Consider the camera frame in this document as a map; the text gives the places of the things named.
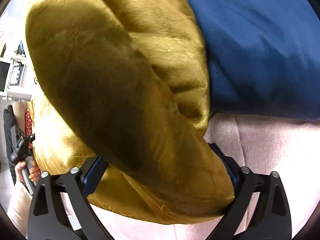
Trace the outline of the person's left hand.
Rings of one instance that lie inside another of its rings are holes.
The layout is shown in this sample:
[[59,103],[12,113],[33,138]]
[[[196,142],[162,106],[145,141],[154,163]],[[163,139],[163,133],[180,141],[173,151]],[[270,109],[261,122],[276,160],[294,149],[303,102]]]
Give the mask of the person's left hand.
[[[16,179],[19,180],[21,183],[24,184],[24,179],[22,175],[22,170],[26,166],[25,161],[20,161],[16,164],[15,166],[15,174],[16,174]],[[33,160],[32,167],[29,169],[29,179],[36,183],[39,181],[39,178],[41,176],[41,171],[40,168],[35,160]]]

